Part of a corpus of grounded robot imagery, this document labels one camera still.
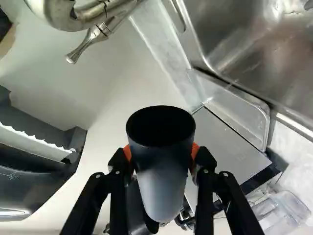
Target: metal panel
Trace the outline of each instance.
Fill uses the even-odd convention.
[[[269,101],[312,129],[313,9],[308,4],[305,9],[306,2],[178,0],[186,23],[179,40],[193,66]]]
[[[195,142],[207,147],[217,161],[216,172],[229,171],[241,185],[271,165],[271,161],[237,133],[220,121],[206,108],[194,114]],[[185,196],[193,211],[197,204],[197,186],[187,178]]]

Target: clear plastic container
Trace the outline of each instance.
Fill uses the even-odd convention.
[[[286,235],[311,215],[307,206],[289,191],[271,195],[252,210],[266,235]]]

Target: stainless steel sink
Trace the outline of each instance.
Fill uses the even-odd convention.
[[[172,0],[194,67],[312,129],[313,9],[308,0]]]

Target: steel faucet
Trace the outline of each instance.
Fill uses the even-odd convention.
[[[71,53],[67,61],[75,64],[89,46],[107,40],[145,0],[94,0],[74,7],[75,0],[24,0],[31,11],[50,26],[67,32],[87,30],[83,42]]]

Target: white wall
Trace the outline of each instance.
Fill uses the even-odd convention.
[[[81,43],[85,32],[47,26],[23,0],[0,4],[16,23],[13,46],[0,60],[0,85],[12,91],[14,106],[56,127],[89,128],[115,84],[134,75],[125,71],[145,69],[136,61],[144,45],[129,22],[110,40],[88,49],[77,65],[70,65],[64,55]]]

